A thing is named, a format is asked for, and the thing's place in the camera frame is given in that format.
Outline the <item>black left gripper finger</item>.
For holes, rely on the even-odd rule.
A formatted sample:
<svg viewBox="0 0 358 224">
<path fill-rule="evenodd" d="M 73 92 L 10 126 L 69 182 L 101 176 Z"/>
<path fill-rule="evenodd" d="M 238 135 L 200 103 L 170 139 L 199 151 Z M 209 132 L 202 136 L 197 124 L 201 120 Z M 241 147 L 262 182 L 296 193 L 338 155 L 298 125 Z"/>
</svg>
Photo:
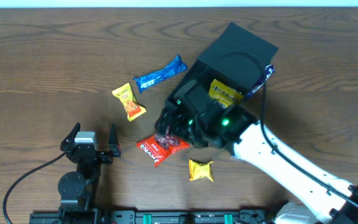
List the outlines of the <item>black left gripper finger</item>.
<svg viewBox="0 0 358 224">
<path fill-rule="evenodd" d="M 80 131 L 80 123 L 76 123 L 71 132 L 63 139 L 61 146 L 69 146 L 75 142 L 75 137 Z"/>
<path fill-rule="evenodd" d="M 119 145 L 119 142 L 118 142 L 118 139 L 116 136 L 116 127 L 115 127 L 114 123 L 111 125 L 110 135 L 108 138 L 108 147 L 109 147 L 113 156 L 121 155 L 121 149 L 120 149 L 120 145 Z"/>
</svg>

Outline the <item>red Hacks candy bag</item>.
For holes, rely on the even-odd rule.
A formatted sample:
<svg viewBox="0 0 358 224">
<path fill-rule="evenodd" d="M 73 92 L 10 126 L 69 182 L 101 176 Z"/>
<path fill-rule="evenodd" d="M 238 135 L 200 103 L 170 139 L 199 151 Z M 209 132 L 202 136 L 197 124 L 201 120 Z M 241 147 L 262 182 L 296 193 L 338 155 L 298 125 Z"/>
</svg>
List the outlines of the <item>red Hacks candy bag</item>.
<svg viewBox="0 0 358 224">
<path fill-rule="evenodd" d="M 154 161 L 155 167 L 158 167 L 171 154 L 190 147 L 180 138 L 158 133 L 137 142 L 136 146 Z"/>
</svg>

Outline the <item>yellow candy bag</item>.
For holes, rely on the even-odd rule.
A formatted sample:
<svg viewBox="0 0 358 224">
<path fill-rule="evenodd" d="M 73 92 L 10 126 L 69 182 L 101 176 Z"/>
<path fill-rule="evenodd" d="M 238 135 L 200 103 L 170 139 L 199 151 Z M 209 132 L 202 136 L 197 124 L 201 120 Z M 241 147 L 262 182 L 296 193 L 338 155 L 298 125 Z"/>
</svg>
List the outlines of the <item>yellow candy bag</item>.
<svg viewBox="0 0 358 224">
<path fill-rule="evenodd" d="M 213 100 L 216 100 L 223 108 L 236 104 L 243 99 L 241 93 L 216 79 L 210 84 L 209 96 Z"/>
</svg>

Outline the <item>purple Dairy Milk chocolate bar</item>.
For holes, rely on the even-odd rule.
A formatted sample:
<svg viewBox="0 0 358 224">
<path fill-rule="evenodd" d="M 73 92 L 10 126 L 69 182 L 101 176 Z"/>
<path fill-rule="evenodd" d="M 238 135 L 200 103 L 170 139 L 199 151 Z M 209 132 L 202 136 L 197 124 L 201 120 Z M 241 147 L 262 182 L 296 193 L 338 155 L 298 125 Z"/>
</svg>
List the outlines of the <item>purple Dairy Milk chocolate bar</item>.
<svg viewBox="0 0 358 224">
<path fill-rule="evenodd" d="M 257 80 L 256 84 L 252 87 L 252 89 L 245 95 L 245 98 L 250 99 L 271 77 L 271 75 L 275 72 L 274 66 L 272 64 L 267 65 L 262 73 L 262 75 Z"/>
</svg>

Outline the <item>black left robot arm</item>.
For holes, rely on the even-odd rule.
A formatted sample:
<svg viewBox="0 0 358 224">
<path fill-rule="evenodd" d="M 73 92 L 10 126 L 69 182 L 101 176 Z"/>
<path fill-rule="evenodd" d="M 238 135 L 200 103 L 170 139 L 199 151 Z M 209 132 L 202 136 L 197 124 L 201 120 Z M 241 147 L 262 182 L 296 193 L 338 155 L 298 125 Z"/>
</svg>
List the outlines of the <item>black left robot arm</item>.
<svg viewBox="0 0 358 224">
<path fill-rule="evenodd" d="M 60 150 L 77 165 L 75 171 L 64 174 L 58 183 L 61 196 L 59 223 L 109 223 L 110 213 L 95 205 L 101 166 L 112 164 L 121 156 L 121 149 L 113 124 L 107 151 L 99 151 L 95 133 L 81 131 L 77 123 L 61 142 Z"/>
</svg>

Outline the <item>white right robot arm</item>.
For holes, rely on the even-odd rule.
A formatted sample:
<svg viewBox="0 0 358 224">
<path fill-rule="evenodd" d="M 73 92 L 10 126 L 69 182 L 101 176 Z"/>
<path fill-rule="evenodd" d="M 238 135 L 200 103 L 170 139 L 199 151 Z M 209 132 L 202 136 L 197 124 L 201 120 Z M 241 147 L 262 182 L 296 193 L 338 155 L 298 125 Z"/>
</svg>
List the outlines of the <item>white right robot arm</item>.
<svg viewBox="0 0 358 224">
<path fill-rule="evenodd" d="M 358 185 L 323 170 L 279 140 L 240 106 L 209 106 L 200 113 L 164 108 L 155 124 L 161 134 L 195 146 L 225 148 L 296 196 L 303 206 L 282 206 L 274 223 L 358 223 Z"/>
</svg>

